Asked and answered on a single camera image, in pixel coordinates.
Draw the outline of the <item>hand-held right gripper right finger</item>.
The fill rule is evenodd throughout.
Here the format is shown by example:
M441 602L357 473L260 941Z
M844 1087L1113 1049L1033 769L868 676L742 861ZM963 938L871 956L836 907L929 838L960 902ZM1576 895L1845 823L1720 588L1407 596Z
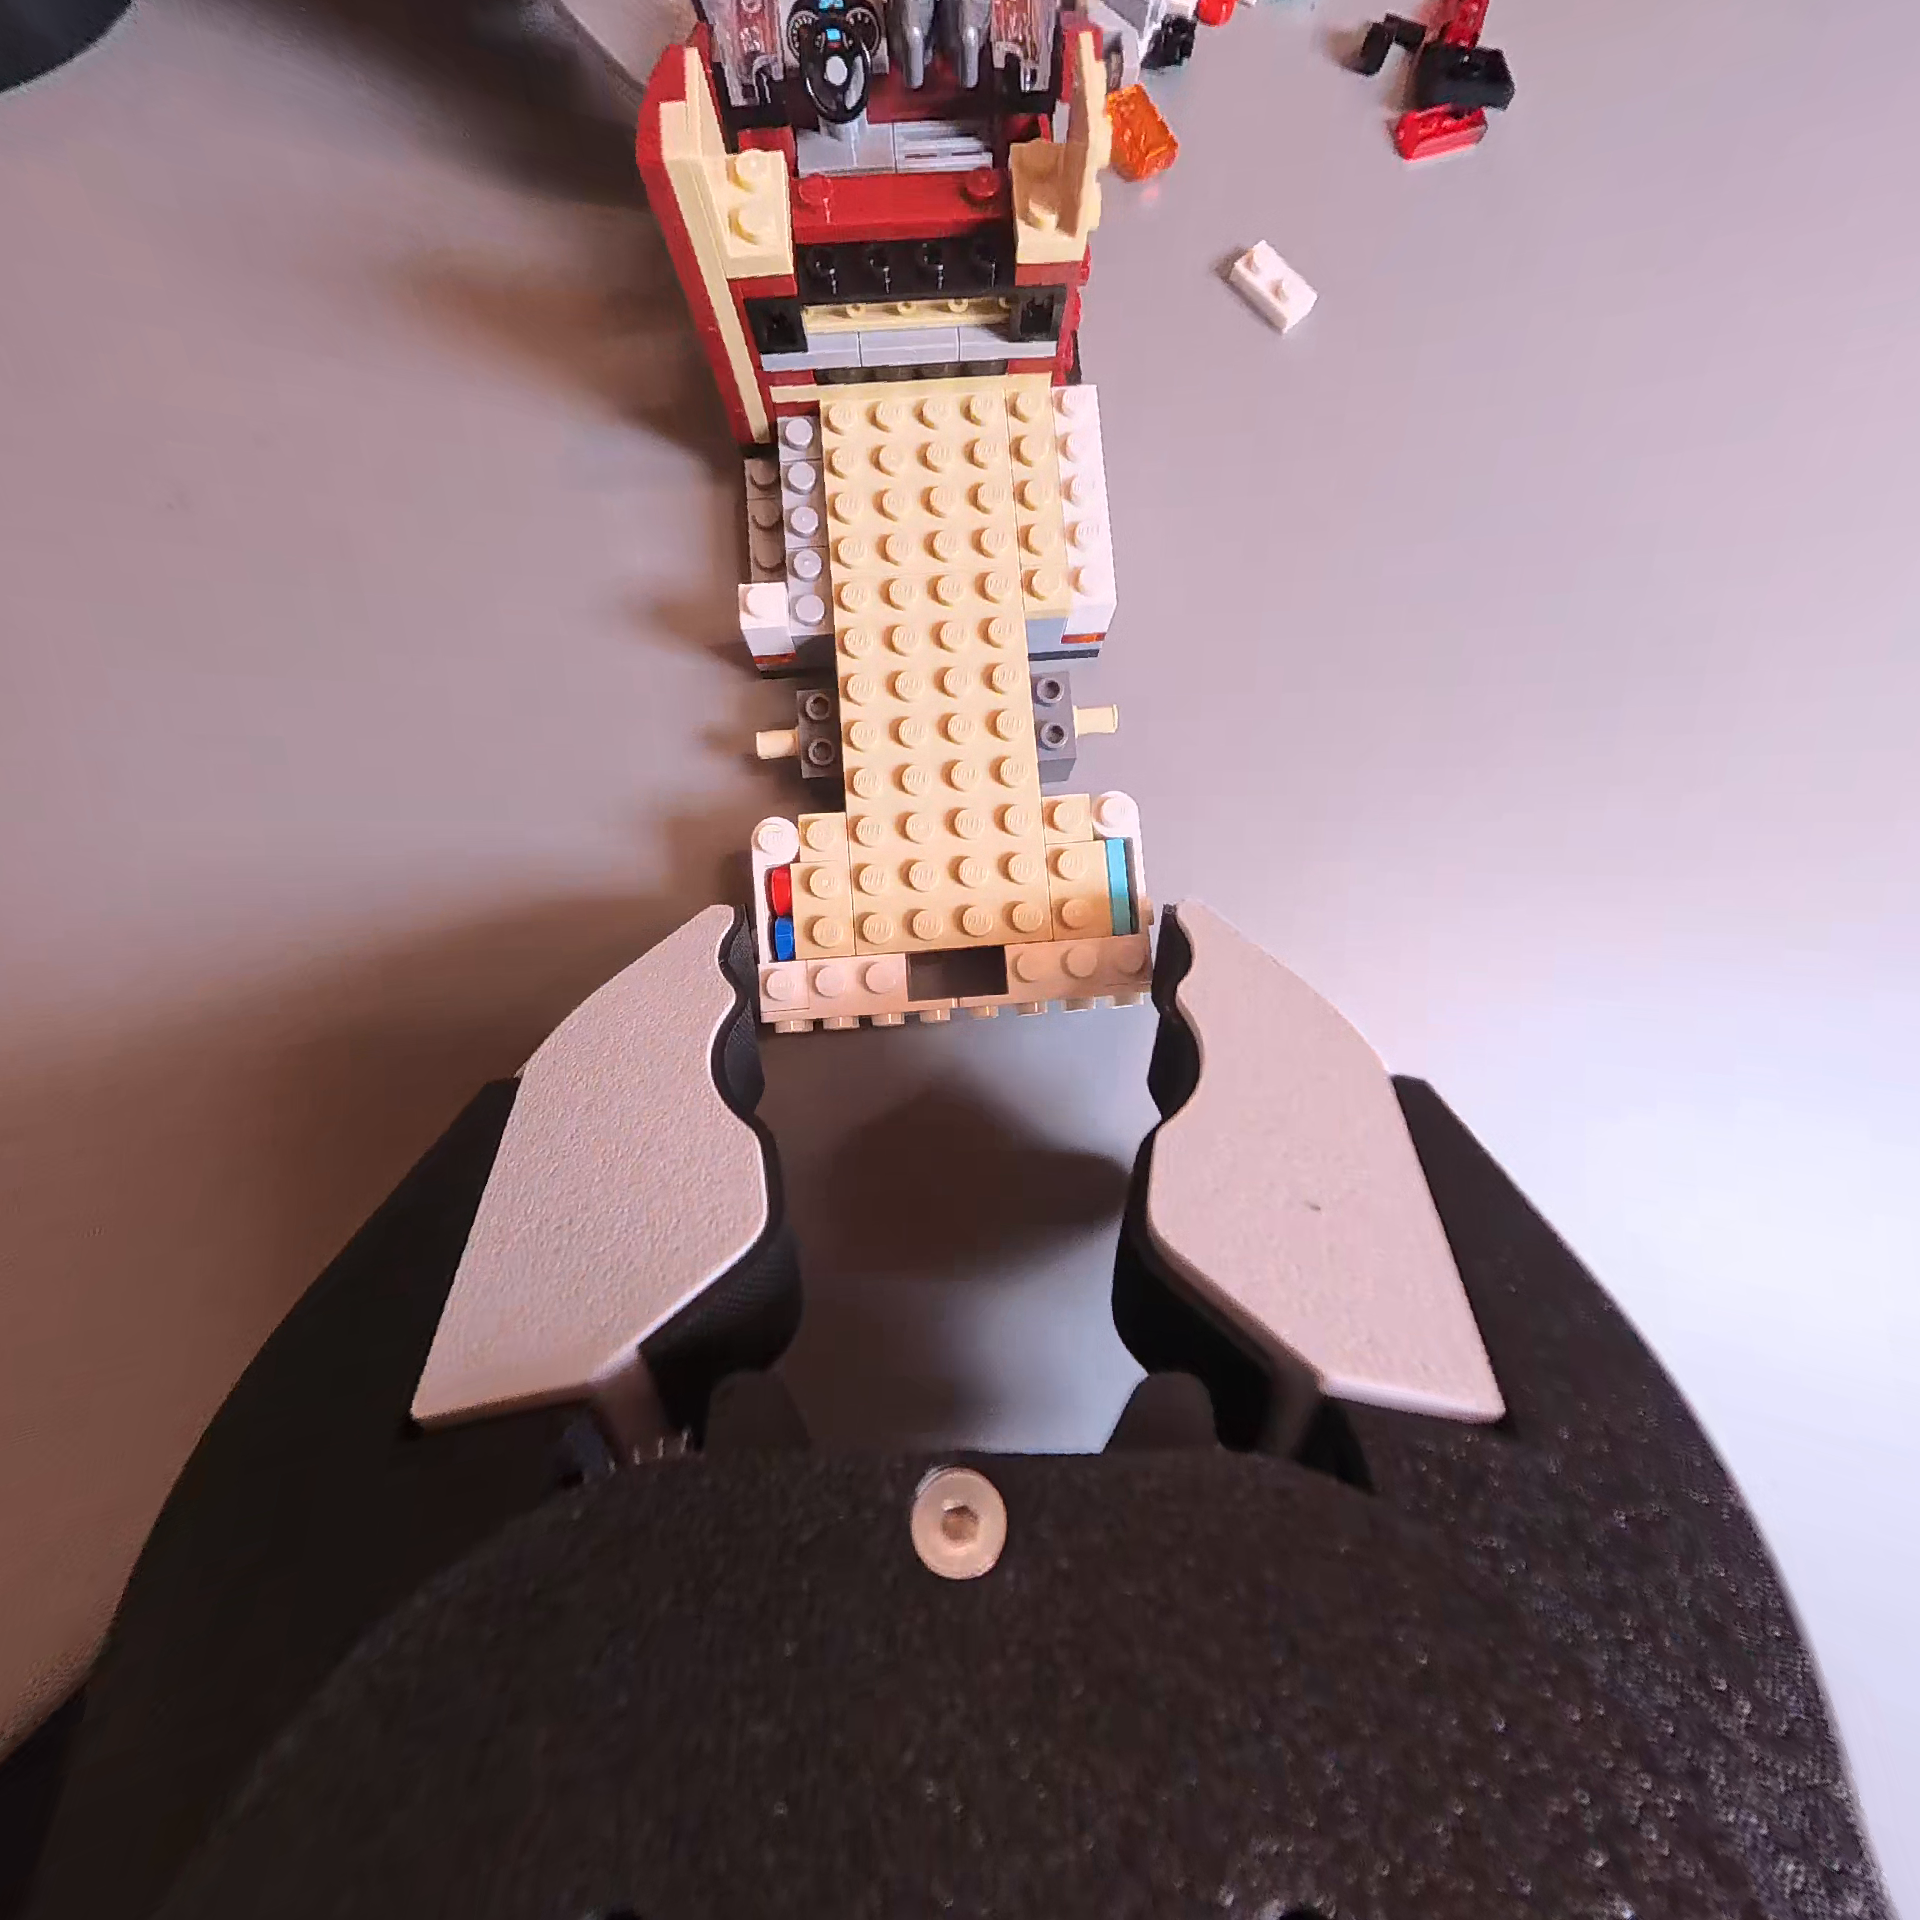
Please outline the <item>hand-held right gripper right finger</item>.
M1493 1362L1397 1090L1344 1014L1211 907L1165 913L1113 1318L1217 1426L1323 1398L1491 1423Z

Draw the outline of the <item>grey desk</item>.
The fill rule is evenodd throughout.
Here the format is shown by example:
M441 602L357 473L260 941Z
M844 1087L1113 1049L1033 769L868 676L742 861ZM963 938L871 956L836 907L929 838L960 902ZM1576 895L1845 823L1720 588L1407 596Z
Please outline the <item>grey desk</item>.
M1915 1817L1915 4L1496 4L1407 166L1262 7L1108 182L1087 785L1661 1351ZM477 1082L790 802L557 49L145 4L4 98L4 1730ZM1294 331L1217 277L1271 243Z

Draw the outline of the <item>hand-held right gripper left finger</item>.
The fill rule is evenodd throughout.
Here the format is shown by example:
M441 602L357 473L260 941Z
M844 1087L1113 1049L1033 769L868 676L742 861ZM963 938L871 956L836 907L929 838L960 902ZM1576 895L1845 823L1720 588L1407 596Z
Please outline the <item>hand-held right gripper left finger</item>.
M584 999L518 1075L413 1420L592 1404L624 1449L700 1436L710 1393L800 1321L756 1118L751 934L705 907Z

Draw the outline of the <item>pile of small grey bricks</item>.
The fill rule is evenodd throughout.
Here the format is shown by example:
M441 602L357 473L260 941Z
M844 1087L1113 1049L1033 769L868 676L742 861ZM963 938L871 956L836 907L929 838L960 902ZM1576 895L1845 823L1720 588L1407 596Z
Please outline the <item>pile of small grey bricks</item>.
M1145 68L1187 65L1200 28L1220 28L1236 2L1096 2L1087 15L1102 35L1111 81L1134 85Z

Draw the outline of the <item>white small brick plate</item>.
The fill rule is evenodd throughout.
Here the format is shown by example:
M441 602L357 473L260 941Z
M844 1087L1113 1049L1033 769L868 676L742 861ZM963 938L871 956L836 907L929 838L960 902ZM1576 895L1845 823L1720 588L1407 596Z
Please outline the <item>white small brick plate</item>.
M1316 289L1267 241L1251 245L1217 268L1236 298L1278 333L1294 331L1316 307Z

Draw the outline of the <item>red toy brick truck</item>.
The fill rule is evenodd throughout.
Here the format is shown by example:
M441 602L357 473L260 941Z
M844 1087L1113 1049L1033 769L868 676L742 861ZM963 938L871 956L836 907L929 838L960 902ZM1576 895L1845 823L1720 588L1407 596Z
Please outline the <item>red toy brick truck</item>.
M1116 612L1077 355L1108 71L1070 4L693 4L637 164L742 450L741 636L822 802L751 836L759 1020L1137 999L1137 806L1070 796Z

